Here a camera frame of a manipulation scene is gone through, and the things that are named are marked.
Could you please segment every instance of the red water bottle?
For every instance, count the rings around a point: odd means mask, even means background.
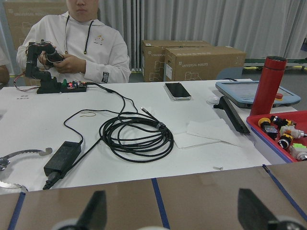
[[[268,56],[265,59],[250,115],[270,113],[286,64],[283,57]]]

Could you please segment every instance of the person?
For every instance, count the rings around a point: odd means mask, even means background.
[[[93,81],[125,83],[131,73],[127,45],[119,31],[97,19],[99,0],[66,0],[68,11],[62,15],[47,15],[32,26],[17,51],[17,63],[26,67],[29,42],[50,41],[62,62],[53,63],[48,71],[63,82]],[[38,58],[37,66],[46,67],[46,54]]]
[[[0,83],[2,84],[7,84],[10,80],[9,71],[6,67],[7,64],[9,64],[9,60],[0,47]]]

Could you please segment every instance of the red plastic bin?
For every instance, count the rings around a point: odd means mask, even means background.
[[[266,117],[270,119],[271,116],[278,116],[281,119],[293,120],[296,122],[296,129],[302,130],[307,133],[307,110],[303,111],[295,111],[295,112],[287,112],[287,113],[276,113],[276,114],[264,114],[264,115],[252,115],[249,116],[246,121],[250,125],[251,130],[262,139],[274,152],[277,153],[285,162],[296,162],[297,160],[291,156],[288,149],[283,149],[281,146],[277,144],[279,139],[279,133],[277,136],[277,140],[274,141],[267,134],[265,134],[261,127],[258,126],[258,121]],[[307,138],[294,139],[292,143],[300,143],[302,145],[307,146]]]

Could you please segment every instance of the blue tape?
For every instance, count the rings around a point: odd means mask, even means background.
[[[157,200],[157,204],[158,204],[158,207],[159,207],[159,212],[160,212],[163,227],[166,228],[166,229],[171,229],[170,226],[169,226],[169,223],[168,223],[168,219],[167,219],[166,211],[165,211],[165,208],[164,208],[162,196],[161,196],[161,193],[160,193],[159,185],[158,185],[158,182],[157,182],[157,178],[153,178],[152,183],[153,183],[154,194],[155,194],[155,198]]]
[[[17,204],[15,206],[15,210],[13,212],[8,230],[14,230],[17,224],[17,220],[19,218],[19,214],[21,211],[21,208],[23,207],[23,203],[24,203],[24,199],[25,199],[25,193],[21,192],[19,194],[18,200],[17,200]]]
[[[279,182],[279,180],[271,173],[271,171],[267,168],[265,164],[262,165],[264,170],[270,175],[272,180],[275,182],[280,191],[284,194],[284,196],[290,201],[291,205],[298,211],[302,218],[307,221],[306,213],[301,209],[301,207],[294,201],[291,195],[287,192],[287,190],[283,187],[283,185]]]

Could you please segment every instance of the black power brick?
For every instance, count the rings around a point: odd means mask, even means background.
[[[81,143],[65,141],[53,157],[44,166],[48,177],[43,190],[51,188],[59,179],[63,179],[81,152]]]

